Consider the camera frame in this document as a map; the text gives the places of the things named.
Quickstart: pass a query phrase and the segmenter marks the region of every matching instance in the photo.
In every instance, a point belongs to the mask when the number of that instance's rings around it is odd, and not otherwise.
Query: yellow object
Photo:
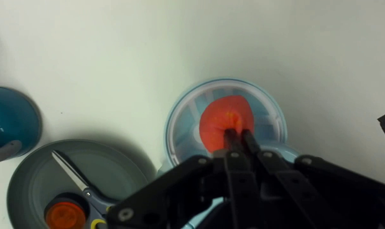
[[[95,227],[97,227],[98,224],[106,224],[106,222],[102,220],[102,219],[95,219],[95,220],[93,220],[93,222],[90,223],[90,229],[97,229]]]

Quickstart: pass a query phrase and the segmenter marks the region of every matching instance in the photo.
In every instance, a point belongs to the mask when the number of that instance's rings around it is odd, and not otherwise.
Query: white table surface
[[[38,105],[38,147],[112,138],[158,167],[173,103],[218,77],[265,88],[298,153],[385,182],[385,0],[0,0],[0,86]]]

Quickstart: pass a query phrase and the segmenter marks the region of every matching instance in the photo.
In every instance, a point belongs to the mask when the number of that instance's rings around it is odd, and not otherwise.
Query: scissors
[[[84,177],[70,164],[62,154],[56,150],[52,152],[52,158],[56,163],[65,171],[65,173],[72,180],[72,182],[81,191],[81,196],[89,204],[89,218],[87,220],[85,228],[89,229],[107,229],[106,214],[108,209],[117,204],[104,196],[102,196],[95,189],[88,185]]]

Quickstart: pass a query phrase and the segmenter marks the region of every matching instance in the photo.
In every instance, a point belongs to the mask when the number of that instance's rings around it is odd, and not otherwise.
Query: scissor blade
[[[70,166],[61,154],[52,152],[52,158],[56,163],[65,171],[65,173],[74,181],[74,184],[80,189],[80,191],[87,190],[89,186],[87,181]]]

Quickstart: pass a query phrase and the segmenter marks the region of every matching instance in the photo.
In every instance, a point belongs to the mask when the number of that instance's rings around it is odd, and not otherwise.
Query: orange disc
[[[254,115],[247,101],[241,96],[223,97],[211,102],[200,119],[200,138],[209,153],[225,147],[224,131],[243,130],[254,133]]]
[[[69,201],[52,205],[46,214],[46,223],[50,229],[81,229],[85,222],[83,209]]]

